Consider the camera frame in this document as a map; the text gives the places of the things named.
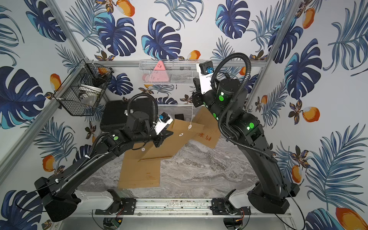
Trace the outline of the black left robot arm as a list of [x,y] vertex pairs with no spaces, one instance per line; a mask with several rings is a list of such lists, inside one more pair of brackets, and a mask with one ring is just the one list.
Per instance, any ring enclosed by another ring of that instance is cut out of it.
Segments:
[[88,202],[77,193],[77,188],[101,167],[129,150],[135,144],[151,142],[156,148],[173,132],[166,127],[173,122],[168,113],[159,113],[154,97],[137,94],[129,101],[110,101],[106,104],[100,123],[103,131],[91,149],[62,173],[35,181],[36,191],[52,222],[62,221],[83,205],[93,209],[118,211],[120,200],[113,192],[103,195],[107,201]]

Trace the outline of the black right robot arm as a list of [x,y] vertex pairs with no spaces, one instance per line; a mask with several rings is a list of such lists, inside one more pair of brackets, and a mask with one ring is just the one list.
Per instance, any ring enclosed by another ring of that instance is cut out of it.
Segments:
[[[241,59],[246,67],[242,80],[225,74],[217,79],[221,68],[232,59]],[[250,204],[266,214],[285,214],[300,188],[281,172],[277,159],[267,143],[260,121],[244,110],[251,77],[251,61],[243,53],[227,56],[216,68],[212,61],[197,64],[199,78],[194,79],[195,91],[192,102],[195,107],[204,106],[218,123],[220,133],[246,156],[258,182],[247,192]]]

